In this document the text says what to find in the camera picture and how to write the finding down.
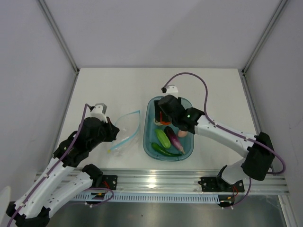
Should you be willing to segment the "pink egg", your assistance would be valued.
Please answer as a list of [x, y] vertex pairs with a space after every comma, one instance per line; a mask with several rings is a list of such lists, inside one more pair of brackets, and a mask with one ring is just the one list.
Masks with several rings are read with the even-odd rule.
[[180, 138], [186, 137], [187, 134], [188, 134], [187, 131], [181, 131], [181, 130], [178, 131], [178, 137], [180, 137]]

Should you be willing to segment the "purple eggplant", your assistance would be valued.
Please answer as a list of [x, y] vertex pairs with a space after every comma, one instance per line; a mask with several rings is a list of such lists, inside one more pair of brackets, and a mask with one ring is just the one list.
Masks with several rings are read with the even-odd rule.
[[168, 139], [170, 140], [171, 144], [182, 154], [184, 155], [185, 154], [185, 151], [184, 151], [184, 148], [183, 146], [181, 145], [177, 135], [175, 134], [174, 130], [169, 127], [169, 126], [166, 126], [164, 128], [164, 132], [166, 134], [166, 136], [168, 137]]

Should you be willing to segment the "aluminium mounting rail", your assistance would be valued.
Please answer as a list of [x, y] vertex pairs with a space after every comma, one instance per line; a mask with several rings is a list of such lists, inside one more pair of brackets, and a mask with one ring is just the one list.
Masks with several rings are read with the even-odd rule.
[[[103, 169], [105, 175], [117, 175], [117, 192], [181, 193], [201, 192], [198, 181], [202, 176], [216, 176], [218, 171], [173, 171]], [[267, 175], [264, 181], [252, 180], [250, 195], [289, 195], [284, 176]]]

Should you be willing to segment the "clear zip top bag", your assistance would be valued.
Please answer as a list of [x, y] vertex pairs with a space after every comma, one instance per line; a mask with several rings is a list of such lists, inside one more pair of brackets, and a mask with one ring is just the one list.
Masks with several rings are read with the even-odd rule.
[[120, 116], [114, 125], [120, 131], [116, 136], [116, 140], [111, 143], [107, 153], [112, 156], [121, 156], [138, 140], [141, 127], [141, 111], [136, 110]]

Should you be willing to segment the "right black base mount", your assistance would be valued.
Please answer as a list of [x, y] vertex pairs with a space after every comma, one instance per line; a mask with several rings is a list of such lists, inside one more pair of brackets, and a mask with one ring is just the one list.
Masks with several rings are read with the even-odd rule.
[[245, 192], [242, 180], [228, 184], [222, 179], [212, 176], [201, 177], [198, 181], [203, 192]]

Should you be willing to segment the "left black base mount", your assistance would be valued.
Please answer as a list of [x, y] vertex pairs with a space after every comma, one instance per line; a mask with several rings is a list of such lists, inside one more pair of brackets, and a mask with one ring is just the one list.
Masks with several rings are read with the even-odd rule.
[[117, 175], [103, 175], [101, 185], [105, 188], [116, 190], [117, 188], [117, 182], [118, 182], [118, 176]]

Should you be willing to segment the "dark green chili pepper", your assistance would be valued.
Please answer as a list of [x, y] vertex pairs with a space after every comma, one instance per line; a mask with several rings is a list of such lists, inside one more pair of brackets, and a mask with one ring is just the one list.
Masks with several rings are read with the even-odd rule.
[[151, 147], [154, 151], [158, 152], [159, 154], [162, 154], [163, 156], [166, 156], [166, 157], [179, 157], [179, 156], [182, 156], [182, 154], [178, 153], [178, 154], [175, 154], [175, 153], [170, 153], [168, 152], [166, 149], [164, 149], [163, 147], [161, 147], [159, 144], [157, 143], [152, 143], [151, 144]]

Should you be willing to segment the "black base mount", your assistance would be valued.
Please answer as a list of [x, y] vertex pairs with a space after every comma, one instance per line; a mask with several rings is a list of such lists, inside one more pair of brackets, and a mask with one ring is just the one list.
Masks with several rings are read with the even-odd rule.
[[101, 185], [105, 188], [116, 190], [117, 188], [117, 182], [118, 182], [118, 176], [117, 175], [103, 175]]
[[201, 177], [198, 181], [203, 192], [245, 192], [242, 180], [228, 184], [222, 179], [212, 176]]

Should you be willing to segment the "light green cucumber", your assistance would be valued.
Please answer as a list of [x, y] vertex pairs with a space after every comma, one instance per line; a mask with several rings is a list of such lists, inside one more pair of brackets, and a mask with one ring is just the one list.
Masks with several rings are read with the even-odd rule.
[[155, 133], [159, 142], [164, 148], [168, 149], [171, 147], [171, 142], [163, 130], [155, 129]]

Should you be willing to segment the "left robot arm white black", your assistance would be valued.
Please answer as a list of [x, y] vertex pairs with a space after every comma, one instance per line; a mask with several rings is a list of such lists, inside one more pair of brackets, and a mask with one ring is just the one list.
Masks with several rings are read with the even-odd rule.
[[115, 141], [118, 133], [119, 129], [108, 117], [105, 121], [96, 117], [82, 119], [78, 130], [60, 143], [33, 186], [20, 199], [9, 203], [6, 214], [10, 220], [7, 225], [15, 223], [18, 227], [45, 227], [63, 205], [82, 191], [102, 190], [113, 197], [114, 192], [103, 172], [94, 164], [84, 166], [61, 189], [57, 189], [57, 186], [96, 146]]

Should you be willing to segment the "teal plastic tray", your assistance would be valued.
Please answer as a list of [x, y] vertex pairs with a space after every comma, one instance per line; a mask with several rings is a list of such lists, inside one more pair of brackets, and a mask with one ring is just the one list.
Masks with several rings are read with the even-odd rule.
[[194, 136], [179, 137], [179, 129], [168, 123], [164, 113], [156, 106], [161, 96], [152, 98], [146, 111], [143, 134], [145, 153], [160, 161], [182, 161], [194, 150]]

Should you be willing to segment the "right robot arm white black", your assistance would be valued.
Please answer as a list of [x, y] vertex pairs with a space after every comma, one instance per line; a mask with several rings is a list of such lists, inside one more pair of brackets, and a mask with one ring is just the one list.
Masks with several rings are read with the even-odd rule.
[[216, 185], [226, 191], [245, 178], [263, 181], [274, 160], [270, 137], [265, 133], [249, 135], [233, 128], [216, 124], [206, 112], [194, 107], [185, 108], [173, 95], [166, 95], [156, 101], [160, 116], [182, 131], [210, 138], [227, 146], [242, 159], [224, 166], [216, 177]]

